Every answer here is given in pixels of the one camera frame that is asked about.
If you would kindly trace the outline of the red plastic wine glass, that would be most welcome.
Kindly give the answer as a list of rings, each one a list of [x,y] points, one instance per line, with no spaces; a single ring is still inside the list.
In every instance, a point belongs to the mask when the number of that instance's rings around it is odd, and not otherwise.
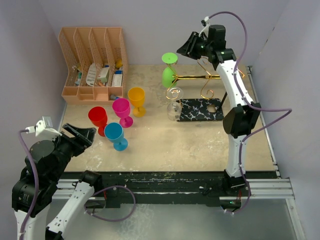
[[[108,124],[106,110],[102,106],[95,106],[88,112],[88,118],[93,125],[98,127],[98,134],[105,137],[105,127]]]

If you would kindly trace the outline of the green plastic wine glass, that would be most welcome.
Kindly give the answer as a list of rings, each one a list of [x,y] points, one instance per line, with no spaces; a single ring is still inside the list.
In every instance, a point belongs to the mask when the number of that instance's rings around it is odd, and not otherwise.
[[[178,61],[178,56],[173,52],[167,52],[162,55],[161,60],[167,65],[162,72],[162,85],[169,88],[175,80],[176,72],[172,65]]]

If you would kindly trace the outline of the blue plastic wine glass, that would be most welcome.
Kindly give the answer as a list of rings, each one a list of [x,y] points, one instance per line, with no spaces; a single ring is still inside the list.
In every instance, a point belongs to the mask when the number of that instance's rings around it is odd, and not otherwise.
[[[116,151],[124,151],[128,147],[128,141],[124,136],[123,127],[117,122],[111,122],[104,128],[105,137],[113,144]]]

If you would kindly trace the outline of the magenta plastic wine glass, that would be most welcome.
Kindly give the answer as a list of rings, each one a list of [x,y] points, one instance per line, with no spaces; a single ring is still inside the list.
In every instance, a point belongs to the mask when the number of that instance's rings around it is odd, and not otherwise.
[[[119,124],[123,128],[129,128],[133,125],[133,119],[130,117],[131,104],[126,98],[117,98],[113,104],[112,109],[120,118]]]

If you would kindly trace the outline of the clear glass wine glass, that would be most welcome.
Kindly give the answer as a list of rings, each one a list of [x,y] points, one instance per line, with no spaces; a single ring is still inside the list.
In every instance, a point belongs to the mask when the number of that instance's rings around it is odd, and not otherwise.
[[[181,99],[184,92],[179,87],[171,87],[166,92],[166,98],[170,100],[167,106],[167,116],[171,121],[178,121],[182,113]]]

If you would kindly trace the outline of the yellow plastic wine glass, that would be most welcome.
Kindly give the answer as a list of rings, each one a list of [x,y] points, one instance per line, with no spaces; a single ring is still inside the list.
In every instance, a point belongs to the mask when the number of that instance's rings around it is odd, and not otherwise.
[[[145,91],[140,87],[133,87],[128,91],[127,96],[133,106],[133,115],[138,118],[143,117],[146,114],[146,109],[144,108]]]

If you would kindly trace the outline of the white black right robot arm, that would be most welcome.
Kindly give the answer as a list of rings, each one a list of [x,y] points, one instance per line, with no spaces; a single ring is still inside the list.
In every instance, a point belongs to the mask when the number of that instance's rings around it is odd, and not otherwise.
[[[246,183],[246,140],[260,115],[259,103],[255,103],[241,79],[234,50],[226,47],[226,28],[210,25],[208,35],[193,31],[176,52],[199,60],[206,57],[220,76],[230,102],[230,111],[222,125],[228,135],[228,162],[224,170],[222,190],[228,196],[235,195]]]

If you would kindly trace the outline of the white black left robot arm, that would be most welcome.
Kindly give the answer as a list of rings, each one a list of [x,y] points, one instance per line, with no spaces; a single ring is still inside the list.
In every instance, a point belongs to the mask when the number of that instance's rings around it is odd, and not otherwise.
[[[84,171],[62,210],[46,224],[53,196],[68,163],[92,146],[97,131],[94,127],[79,128],[68,123],[62,128],[72,136],[55,130],[45,120],[18,132],[26,153],[26,166],[11,195],[19,240],[66,239],[68,226],[85,203],[103,191],[102,176]]]

